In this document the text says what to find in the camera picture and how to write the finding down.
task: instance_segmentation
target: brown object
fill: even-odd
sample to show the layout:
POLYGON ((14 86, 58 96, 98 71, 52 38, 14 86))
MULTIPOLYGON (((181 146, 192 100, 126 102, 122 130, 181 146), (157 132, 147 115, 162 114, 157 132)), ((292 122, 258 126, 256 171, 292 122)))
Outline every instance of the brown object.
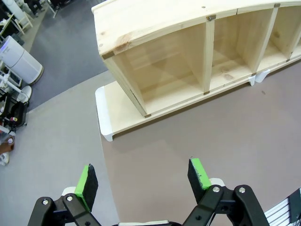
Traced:
POLYGON ((5 142, 3 142, 0 145, 0 154, 5 153, 5 152, 11 152, 14 149, 15 146, 15 137, 14 136, 10 136, 8 137, 5 142), (9 144, 8 143, 8 139, 12 138, 13 139, 13 143, 9 144))

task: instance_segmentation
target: brown floor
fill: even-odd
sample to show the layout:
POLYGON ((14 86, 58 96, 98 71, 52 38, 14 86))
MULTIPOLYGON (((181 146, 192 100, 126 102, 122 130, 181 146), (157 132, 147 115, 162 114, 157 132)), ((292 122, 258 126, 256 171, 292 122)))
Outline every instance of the brown floor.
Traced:
MULTIPOLYGON (((301 186, 301 63, 263 83, 117 137, 102 137, 123 222, 183 222, 196 205, 188 159, 228 188, 250 185, 264 211, 301 186)), ((231 223, 218 217, 212 225, 231 223)))

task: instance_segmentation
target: green tape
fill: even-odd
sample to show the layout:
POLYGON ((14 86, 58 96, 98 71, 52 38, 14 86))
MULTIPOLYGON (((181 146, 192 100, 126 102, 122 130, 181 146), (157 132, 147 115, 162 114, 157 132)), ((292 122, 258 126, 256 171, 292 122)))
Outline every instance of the green tape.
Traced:
POLYGON ((80 176, 80 179, 79 179, 79 182, 77 183, 77 186, 75 188, 75 191, 74 191, 74 194, 80 198, 82 200, 82 202, 84 203, 85 207, 86 207, 86 210, 88 210, 89 212, 91 212, 90 208, 88 207, 86 201, 85 201, 85 198, 83 196, 83 191, 84 191, 84 188, 85 188, 85 184, 86 184, 86 181, 87 181, 87 177, 88 177, 88 169, 89 169, 89 166, 85 166, 84 167, 84 170, 83 172, 81 173, 81 176, 80 176))
POLYGON ((190 159, 191 163, 193 165, 193 168, 195 169, 198 180, 200 184, 202 185, 202 189, 207 190, 211 186, 211 182, 209 180, 209 177, 206 174, 206 171, 204 170, 204 167, 202 166, 202 163, 199 159, 190 159))

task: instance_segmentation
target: screw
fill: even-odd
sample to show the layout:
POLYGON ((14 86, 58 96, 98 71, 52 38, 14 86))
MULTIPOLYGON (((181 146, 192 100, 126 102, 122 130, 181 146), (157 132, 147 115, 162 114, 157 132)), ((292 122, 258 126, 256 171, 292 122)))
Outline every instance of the screw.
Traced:
POLYGON ((219 192, 219 191, 220 191, 220 188, 219 188, 219 187, 214 187, 212 190, 213 190, 214 192, 219 192))
POLYGON ((245 190, 244 187, 241 187, 241 188, 239 189, 239 192, 240 192, 240 193, 245 193, 245 191, 246 191, 246 190, 245 190))

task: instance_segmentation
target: dark gray carpet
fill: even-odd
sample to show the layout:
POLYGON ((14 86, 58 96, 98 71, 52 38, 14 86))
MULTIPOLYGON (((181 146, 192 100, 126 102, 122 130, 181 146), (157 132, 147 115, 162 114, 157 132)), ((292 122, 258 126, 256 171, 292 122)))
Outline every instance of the dark gray carpet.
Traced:
POLYGON ((97 0, 73 0, 53 19, 48 10, 30 54, 43 66, 32 85, 29 110, 107 70, 98 55, 94 16, 97 0))

